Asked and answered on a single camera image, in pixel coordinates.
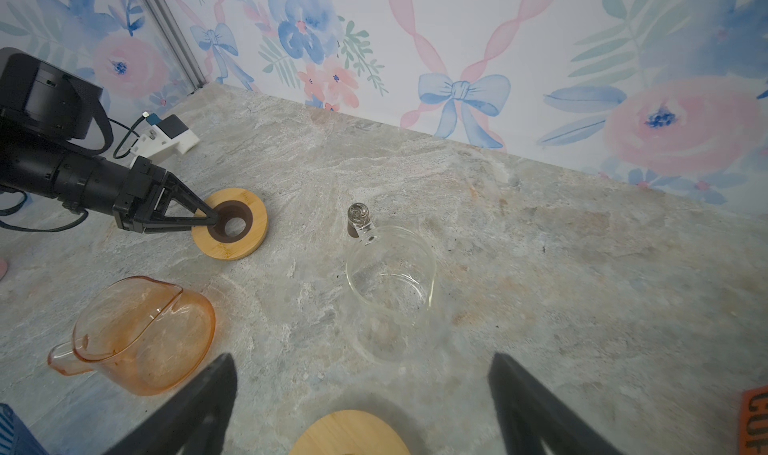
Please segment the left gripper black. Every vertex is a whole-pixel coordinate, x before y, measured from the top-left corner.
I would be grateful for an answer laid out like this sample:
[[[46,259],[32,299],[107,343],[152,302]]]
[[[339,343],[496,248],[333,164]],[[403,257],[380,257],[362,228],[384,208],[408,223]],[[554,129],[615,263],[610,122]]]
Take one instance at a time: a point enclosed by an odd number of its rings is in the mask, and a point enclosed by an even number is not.
[[[172,203],[189,215],[168,215]],[[113,204],[113,215],[120,229],[137,233],[191,231],[219,221],[219,214],[178,177],[141,156],[128,171]]]

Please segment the blue ribbed dripper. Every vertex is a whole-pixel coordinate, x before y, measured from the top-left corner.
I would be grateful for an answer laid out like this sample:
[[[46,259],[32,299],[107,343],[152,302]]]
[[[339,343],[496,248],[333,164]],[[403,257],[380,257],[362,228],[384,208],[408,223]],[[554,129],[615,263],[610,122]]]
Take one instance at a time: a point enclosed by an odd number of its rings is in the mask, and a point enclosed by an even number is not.
[[[11,407],[1,404],[1,455],[48,455]]]

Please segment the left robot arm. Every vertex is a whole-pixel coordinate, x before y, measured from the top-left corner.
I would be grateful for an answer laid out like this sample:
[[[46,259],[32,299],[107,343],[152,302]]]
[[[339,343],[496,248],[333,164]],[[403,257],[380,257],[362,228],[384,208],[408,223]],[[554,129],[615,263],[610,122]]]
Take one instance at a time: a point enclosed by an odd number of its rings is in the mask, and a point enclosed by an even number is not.
[[[138,233],[212,227],[218,213],[171,172],[103,154],[114,142],[100,87],[21,50],[1,51],[1,190],[60,201]]]

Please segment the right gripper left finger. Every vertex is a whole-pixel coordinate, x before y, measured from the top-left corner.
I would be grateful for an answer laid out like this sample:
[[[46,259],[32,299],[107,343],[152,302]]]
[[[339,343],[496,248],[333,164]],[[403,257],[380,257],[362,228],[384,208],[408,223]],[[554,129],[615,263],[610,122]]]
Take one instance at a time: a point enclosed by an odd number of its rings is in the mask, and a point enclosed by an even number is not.
[[[110,454],[220,454],[237,395],[233,356],[218,356]]]

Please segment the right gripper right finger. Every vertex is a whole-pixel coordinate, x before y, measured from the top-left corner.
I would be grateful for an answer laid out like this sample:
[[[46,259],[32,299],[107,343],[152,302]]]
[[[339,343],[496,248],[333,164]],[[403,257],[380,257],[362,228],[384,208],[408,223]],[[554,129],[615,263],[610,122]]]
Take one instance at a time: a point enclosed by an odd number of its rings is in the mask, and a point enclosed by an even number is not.
[[[488,384],[507,453],[621,454],[510,355],[494,354]]]

